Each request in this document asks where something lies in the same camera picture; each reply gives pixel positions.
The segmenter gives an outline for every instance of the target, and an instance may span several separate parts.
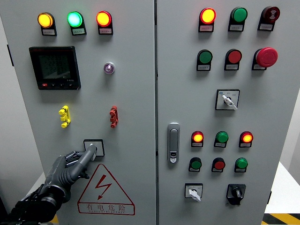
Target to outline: lightning bolt symbol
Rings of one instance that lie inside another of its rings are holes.
[[[111,184],[105,184],[105,185],[101,185],[101,186],[100,186],[100,184],[102,183],[102,181],[104,181],[105,177],[106,177],[106,175],[103,174],[102,177],[101,177],[101,179],[100,179],[100,181],[98,182],[98,184],[97,184],[96,187],[95,187],[95,188],[106,187],[106,189],[104,190],[104,192],[102,193],[102,195],[103,195],[103,194],[105,193],[105,191],[107,191],[108,188],[111,186]]]

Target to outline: warning sign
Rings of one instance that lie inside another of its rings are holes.
[[[134,203],[103,164],[97,166],[77,205],[80,213],[135,214]]]

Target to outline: digital meter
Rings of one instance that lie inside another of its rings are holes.
[[[31,47],[29,52],[38,89],[81,88],[74,46]]]

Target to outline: green indicator light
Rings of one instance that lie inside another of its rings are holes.
[[[225,131],[221,131],[217,133],[216,139],[220,143],[225,143],[228,141],[228,134]]]
[[[245,158],[239,158],[236,160],[235,164],[240,169],[245,169],[248,166],[248,162]]]
[[[233,13],[233,19],[239,23],[246,20],[247,16],[248,16],[248,13],[245,8],[238,8]]]
[[[211,52],[202,52],[199,56],[199,60],[201,63],[209,63],[212,60],[212,54]]]
[[[191,166],[193,169],[197,170],[202,166],[202,164],[199,161],[194,161],[192,162]]]
[[[78,12],[71,12],[67,15],[67,22],[71,27],[79,27],[83,22],[83,17]]]

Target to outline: green push button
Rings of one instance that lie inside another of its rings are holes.
[[[206,64],[212,60],[212,54],[209,51],[204,51],[200,53],[199,60],[201,63]]]
[[[202,164],[199,161],[194,161],[192,162],[191,166],[193,169],[198,170],[199,168],[201,168]]]
[[[248,166],[248,162],[245,158],[238,158],[235,164],[240,169],[245,169]]]
[[[228,141],[228,134],[225,131],[221,131],[221,132],[217,133],[216,140],[219,143],[225,143]]]
[[[243,22],[244,20],[246,20],[248,16],[247,10],[245,8],[237,8],[234,10],[232,18],[240,23]]]

